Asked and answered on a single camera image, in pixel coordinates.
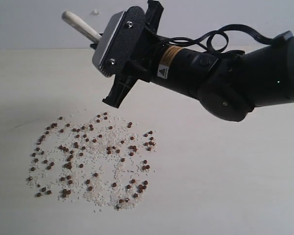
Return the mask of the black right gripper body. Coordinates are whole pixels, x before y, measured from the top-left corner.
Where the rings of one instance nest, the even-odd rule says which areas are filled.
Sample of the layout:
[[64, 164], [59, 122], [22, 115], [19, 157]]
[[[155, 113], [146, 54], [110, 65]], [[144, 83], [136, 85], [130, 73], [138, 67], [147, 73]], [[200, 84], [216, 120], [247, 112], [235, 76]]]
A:
[[135, 79], [150, 82], [152, 60], [162, 46], [162, 37], [145, 26], [127, 63], [127, 74]]

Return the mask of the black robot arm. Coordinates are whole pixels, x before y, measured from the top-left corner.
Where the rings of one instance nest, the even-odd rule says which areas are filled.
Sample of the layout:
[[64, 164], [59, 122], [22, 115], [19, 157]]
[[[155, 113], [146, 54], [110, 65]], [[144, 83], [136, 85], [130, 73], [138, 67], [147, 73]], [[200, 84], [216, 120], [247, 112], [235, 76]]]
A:
[[[255, 108], [294, 103], [294, 35], [268, 38], [243, 24], [229, 24], [197, 39], [158, 35], [164, 8], [156, 0], [147, 10], [133, 6], [112, 28], [112, 40], [99, 64], [113, 86], [103, 102], [119, 108], [138, 80], [195, 100], [212, 115], [242, 121]], [[246, 53], [215, 49], [212, 39], [240, 31], [263, 44]]]

